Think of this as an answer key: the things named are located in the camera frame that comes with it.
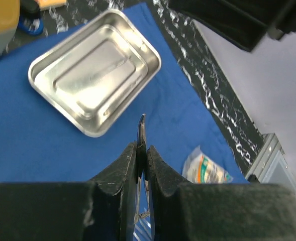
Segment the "white blue supply packet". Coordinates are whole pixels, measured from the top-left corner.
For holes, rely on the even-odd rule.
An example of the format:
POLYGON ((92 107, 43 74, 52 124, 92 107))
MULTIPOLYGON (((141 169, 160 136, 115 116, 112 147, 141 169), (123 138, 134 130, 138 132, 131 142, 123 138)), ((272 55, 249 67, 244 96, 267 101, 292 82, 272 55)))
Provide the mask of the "white blue supply packet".
POLYGON ((224 184, 233 181, 233 177, 205 155, 200 146, 188 155, 183 165, 182 176, 195 184, 224 184))

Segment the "steel instrument tray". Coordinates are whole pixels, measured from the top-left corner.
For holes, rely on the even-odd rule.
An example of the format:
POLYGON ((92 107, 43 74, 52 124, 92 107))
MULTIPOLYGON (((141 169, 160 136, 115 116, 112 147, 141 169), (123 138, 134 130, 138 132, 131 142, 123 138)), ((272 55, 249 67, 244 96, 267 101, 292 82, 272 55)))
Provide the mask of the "steel instrument tray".
POLYGON ((85 135, 104 135, 161 68, 157 50, 120 10, 98 15, 36 58, 30 85, 85 135))

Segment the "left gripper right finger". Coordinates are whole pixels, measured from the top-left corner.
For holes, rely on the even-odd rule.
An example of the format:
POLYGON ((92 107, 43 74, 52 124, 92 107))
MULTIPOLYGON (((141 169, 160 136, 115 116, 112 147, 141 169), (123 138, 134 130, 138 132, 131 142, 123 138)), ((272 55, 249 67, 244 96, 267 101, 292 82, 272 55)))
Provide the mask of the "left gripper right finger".
POLYGON ((271 184, 193 184, 147 151, 154 240, 296 240, 296 196, 271 184))

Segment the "blue surgical cloth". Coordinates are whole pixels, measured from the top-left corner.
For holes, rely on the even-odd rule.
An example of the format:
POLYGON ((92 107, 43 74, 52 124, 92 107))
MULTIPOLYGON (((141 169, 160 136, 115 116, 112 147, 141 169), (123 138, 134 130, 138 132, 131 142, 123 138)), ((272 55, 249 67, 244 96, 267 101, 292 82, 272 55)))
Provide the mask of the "blue surgical cloth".
POLYGON ((154 147, 181 176, 188 155, 200 146, 233 177, 231 183, 224 184, 247 184, 148 6, 140 3, 124 13, 155 45, 163 62, 157 75, 102 137, 81 133, 28 82, 32 59, 72 31, 26 46, 0 60, 0 183, 88 181, 115 161, 129 143, 135 143, 137 122, 144 113, 147 149, 154 147))

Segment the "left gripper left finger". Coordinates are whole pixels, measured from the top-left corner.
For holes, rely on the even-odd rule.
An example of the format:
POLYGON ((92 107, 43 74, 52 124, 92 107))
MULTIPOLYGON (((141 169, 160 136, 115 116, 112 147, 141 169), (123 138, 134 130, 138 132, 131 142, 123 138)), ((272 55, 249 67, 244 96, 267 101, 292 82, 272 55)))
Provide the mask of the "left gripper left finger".
POLYGON ((0 240, 132 240, 136 145, 85 182, 0 183, 0 240))

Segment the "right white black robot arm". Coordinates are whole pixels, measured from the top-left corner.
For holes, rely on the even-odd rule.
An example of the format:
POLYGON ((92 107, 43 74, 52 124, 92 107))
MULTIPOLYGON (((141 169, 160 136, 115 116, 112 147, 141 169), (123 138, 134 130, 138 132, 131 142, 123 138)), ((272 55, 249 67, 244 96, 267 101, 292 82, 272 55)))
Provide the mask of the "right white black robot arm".
POLYGON ((247 52, 265 35, 280 41, 296 32, 296 1, 292 0, 171 0, 168 6, 247 52))

